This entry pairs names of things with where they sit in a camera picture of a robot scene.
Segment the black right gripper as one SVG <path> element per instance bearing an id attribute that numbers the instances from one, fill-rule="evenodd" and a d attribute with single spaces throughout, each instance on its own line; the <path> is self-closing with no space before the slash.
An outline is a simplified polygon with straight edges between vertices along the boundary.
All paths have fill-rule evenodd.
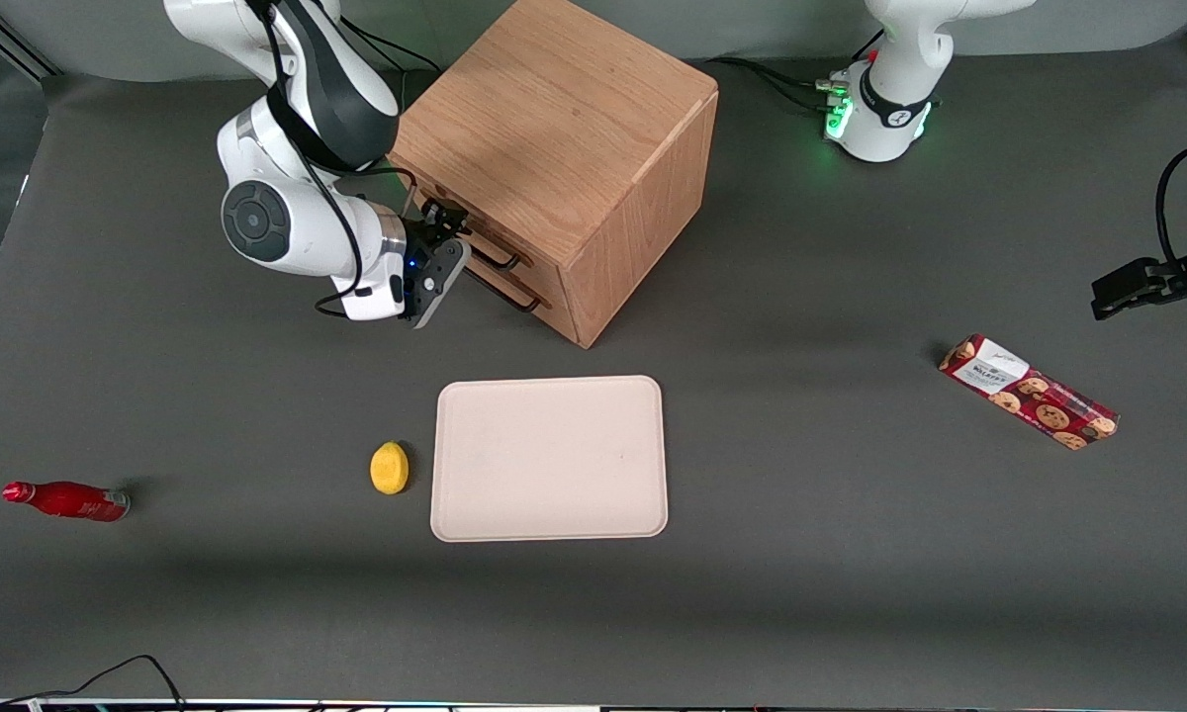
<path id="1" fill-rule="evenodd" d="M 453 239 L 472 234 L 470 215 L 439 201 L 426 201 L 415 218 L 404 220 L 407 231 L 404 272 L 449 272 L 455 262 Z"/>

